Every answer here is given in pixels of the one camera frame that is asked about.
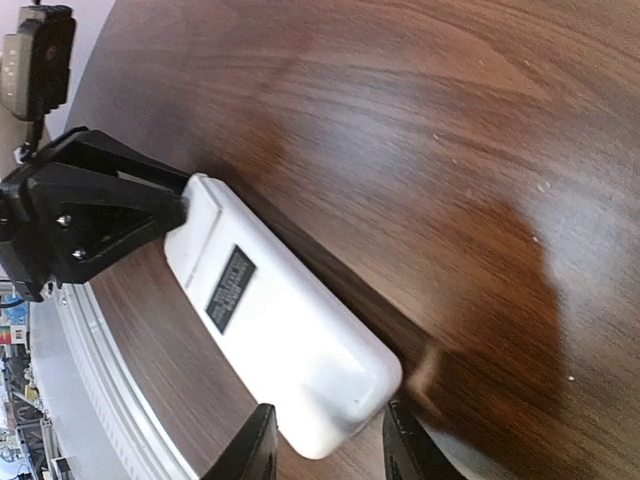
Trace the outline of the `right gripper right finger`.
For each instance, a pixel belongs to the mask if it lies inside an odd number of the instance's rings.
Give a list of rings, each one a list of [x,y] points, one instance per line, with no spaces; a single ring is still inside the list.
[[[386,479],[465,479],[400,400],[385,407],[382,433]]]

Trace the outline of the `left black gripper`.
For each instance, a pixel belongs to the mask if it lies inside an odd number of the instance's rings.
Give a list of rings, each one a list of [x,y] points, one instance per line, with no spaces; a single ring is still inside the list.
[[[188,173],[77,127],[1,181],[1,266],[26,301],[84,283],[186,221]]]

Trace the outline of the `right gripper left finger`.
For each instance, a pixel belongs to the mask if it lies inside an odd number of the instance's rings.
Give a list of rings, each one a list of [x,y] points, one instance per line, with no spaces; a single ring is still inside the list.
[[[201,480],[271,480],[277,477],[276,409],[259,404]]]

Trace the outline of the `white red remote control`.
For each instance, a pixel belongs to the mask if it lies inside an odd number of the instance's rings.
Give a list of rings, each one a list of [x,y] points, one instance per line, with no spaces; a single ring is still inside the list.
[[[398,390],[398,357],[222,181],[193,175],[167,263],[249,393],[301,456],[329,456]]]

